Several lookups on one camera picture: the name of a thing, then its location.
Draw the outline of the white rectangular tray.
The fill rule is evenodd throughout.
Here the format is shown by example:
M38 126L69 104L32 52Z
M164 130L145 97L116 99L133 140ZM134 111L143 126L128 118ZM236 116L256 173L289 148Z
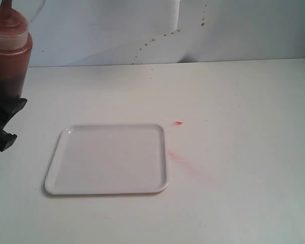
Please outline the white rectangular tray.
M73 125L61 131L44 188L55 196L155 194L169 184L156 124Z

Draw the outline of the red ketchup squeeze bottle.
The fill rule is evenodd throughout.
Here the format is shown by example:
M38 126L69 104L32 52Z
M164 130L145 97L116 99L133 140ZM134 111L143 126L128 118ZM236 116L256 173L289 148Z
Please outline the red ketchup squeeze bottle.
M33 48L28 20L0 3L0 102L20 98Z

